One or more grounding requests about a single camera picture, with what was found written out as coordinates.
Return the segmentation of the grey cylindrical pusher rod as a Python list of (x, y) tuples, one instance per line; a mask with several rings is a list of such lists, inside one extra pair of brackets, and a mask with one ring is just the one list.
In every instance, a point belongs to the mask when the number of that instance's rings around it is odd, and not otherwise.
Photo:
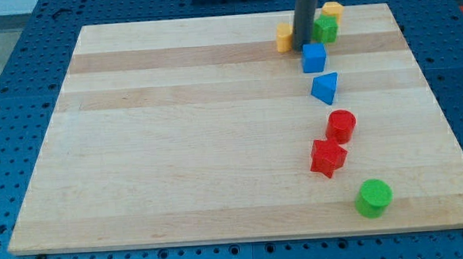
[(296, 0), (293, 17), (293, 50), (302, 51), (312, 38), (318, 0)]

